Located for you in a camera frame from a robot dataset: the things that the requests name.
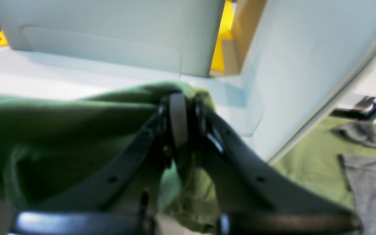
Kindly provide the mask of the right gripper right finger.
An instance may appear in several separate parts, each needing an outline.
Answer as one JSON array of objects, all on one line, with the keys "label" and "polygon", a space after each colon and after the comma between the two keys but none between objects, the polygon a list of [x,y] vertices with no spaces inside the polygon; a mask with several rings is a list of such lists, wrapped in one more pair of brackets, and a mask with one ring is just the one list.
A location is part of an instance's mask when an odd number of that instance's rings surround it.
[{"label": "right gripper right finger", "polygon": [[270,167],[200,97],[193,101],[199,167],[211,178],[220,214],[215,235],[346,235],[363,229],[349,209]]}]

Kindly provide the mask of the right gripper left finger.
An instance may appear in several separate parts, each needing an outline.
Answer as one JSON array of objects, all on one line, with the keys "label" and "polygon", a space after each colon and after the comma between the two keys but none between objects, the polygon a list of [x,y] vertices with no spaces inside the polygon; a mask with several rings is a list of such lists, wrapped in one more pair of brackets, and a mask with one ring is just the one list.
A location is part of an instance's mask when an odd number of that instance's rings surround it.
[{"label": "right gripper left finger", "polygon": [[173,93],[126,149],[84,181],[15,216],[10,235],[156,235],[154,209],[162,173],[187,143],[186,100]]}]

